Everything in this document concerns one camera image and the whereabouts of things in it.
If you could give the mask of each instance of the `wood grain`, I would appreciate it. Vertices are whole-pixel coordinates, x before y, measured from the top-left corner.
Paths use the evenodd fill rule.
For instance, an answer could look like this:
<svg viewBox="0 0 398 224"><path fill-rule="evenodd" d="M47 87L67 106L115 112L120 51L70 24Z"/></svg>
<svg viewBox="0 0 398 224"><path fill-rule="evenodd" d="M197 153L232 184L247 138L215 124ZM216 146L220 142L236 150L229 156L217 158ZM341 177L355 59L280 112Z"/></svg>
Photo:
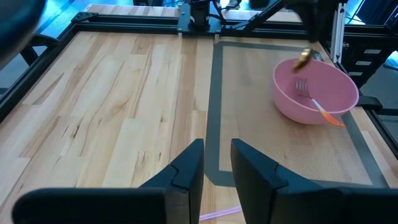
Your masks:
<svg viewBox="0 0 398 224"><path fill-rule="evenodd" d="M179 15L168 7L90 5L87 10ZM228 19L253 13L225 12ZM278 19L297 21L297 16L279 13ZM306 45L293 40L220 39ZM0 223L11 223L14 202L37 188L138 187L193 139L204 138L212 55L213 39L78 33L0 124ZM388 184L397 186L395 157L361 108L354 109L353 116ZM237 205L236 189L214 186L205 177L202 214ZM244 218L239 212L205 222L244 223Z"/></svg>

